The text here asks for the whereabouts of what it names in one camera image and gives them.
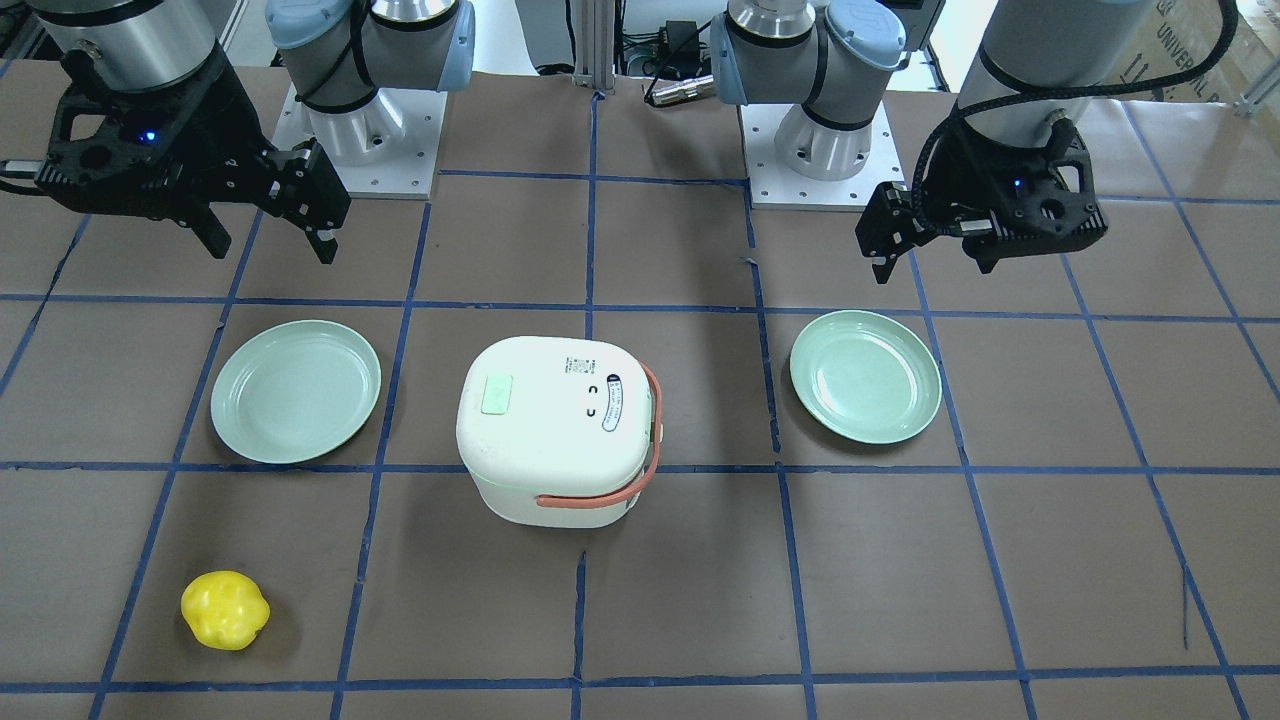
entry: rice cooker lid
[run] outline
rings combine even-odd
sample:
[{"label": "rice cooker lid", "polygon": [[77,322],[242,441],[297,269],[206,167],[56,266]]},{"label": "rice cooker lid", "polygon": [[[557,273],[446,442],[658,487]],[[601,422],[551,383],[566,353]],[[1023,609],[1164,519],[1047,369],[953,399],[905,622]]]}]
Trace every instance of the rice cooker lid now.
[{"label": "rice cooker lid", "polygon": [[636,477],[652,425],[649,380],[621,347],[513,337],[489,346],[467,372],[457,439],[479,480],[590,497]]}]

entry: light green plate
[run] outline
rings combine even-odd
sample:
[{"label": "light green plate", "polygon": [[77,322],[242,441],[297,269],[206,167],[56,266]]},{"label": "light green plate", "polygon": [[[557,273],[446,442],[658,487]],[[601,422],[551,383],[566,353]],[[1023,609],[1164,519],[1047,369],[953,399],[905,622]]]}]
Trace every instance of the light green plate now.
[{"label": "light green plate", "polygon": [[381,389],[378,354],[356,331],[297,320],[237,350],[214,382],[214,429],[259,462],[301,462],[340,446],[365,424]]},{"label": "light green plate", "polygon": [[809,323],[791,346],[791,383],[827,428],[867,443],[900,442],[938,413],[942,378],[902,324],[863,310]]}]

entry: white rice cooker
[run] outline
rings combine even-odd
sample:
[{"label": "white rice cooker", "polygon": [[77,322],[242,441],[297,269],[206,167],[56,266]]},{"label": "white rice cooker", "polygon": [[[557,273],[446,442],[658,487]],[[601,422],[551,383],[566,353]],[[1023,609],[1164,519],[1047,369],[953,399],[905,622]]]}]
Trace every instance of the white rice cooker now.
[{"label": "white rice cooker", "polygon": [[658,469],[662,389],[614,345],[512,337],[471,364],[457,439],[499,516],[599,528],[625,515]]}]

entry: blue joint cover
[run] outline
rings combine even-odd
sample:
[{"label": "blue joint cover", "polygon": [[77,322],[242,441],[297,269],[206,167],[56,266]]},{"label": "blue joint cover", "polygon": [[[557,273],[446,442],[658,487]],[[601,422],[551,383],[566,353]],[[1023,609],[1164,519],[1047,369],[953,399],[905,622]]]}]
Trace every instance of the blue joint cover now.
[{"label": "blue joint cover", "polygon": [[827,28],[846,50],[882,70],[897,69],[906,47],[902,20],[876,0],[831,0]]},{"label": "blue joint cover", "polygon": [[453,23],[453,38],[449,51],[444,55],[444,68],[440,69],[440,92],[465,90],[471,85],[471,68],[476,54],[476,10],[468,0],[462,0],[457,20]]},{"label": "blue joint cover", "polygon": [[712,18],[712,76],[716,78],[716,95],[726,105],[746,105],[746,88],[737,70],[737,58],[733,55],[733,42],[724,27],[724,14]]},{"label": "blue joint cover", "polygon": [[342,22],[351,0],[268,0],[266,27],[280,50],[293,50]]}]

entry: metal mounting plate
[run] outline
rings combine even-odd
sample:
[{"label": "metal mounting plate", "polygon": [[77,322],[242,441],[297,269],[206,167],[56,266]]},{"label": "metal mounting plate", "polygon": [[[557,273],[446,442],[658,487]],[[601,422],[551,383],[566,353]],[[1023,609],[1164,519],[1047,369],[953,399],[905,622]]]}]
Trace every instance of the metal mounting plate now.
[{"label": "metal mounting plate", "polygon": [[777,155],[773,136],[791,105],[744,105],[742,149],[751,178],[751,206],[762,210],[837,210],[859,213],[876,186],[902,181],[897,145],[888,129],[884,106],[872,120],[872,151],[861,172],[845,181],[817,181],[792,170]]},{"label": "metal mounting plate", "polygon": [[[339,165],[338,177],[352,197],[381,197],[390,200],[430,200],[435,179],[435,161],[440,150],[440,128],[444,123],[447,92],[429,90],[384,88],[404,113],[404,151],[394,158],[370,165]],[[294,100],[297,91],[289,86],[280,108],[271,142],[289,149],[311,137],[303,129],[302,104]]]}]

